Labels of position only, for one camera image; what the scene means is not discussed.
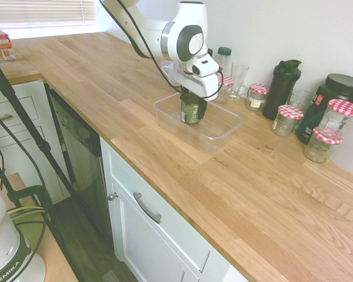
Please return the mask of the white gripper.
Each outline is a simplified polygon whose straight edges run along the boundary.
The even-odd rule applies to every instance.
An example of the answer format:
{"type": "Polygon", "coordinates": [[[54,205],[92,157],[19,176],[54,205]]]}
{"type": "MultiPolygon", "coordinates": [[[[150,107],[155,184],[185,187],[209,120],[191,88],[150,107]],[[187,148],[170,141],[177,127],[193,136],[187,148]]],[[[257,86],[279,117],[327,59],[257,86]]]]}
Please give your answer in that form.
{"type": "Polygon", "coordinates": [[[202,78],[196,75],[187,75],[182,70],[173,71],[174,79],[181,85],[181,99],[188,99],[189,91],[199,96],[198,119],[202,120],[207,109],[207,101],[217,98],[219,82],[216,74],[204,76],[202,78]]]}

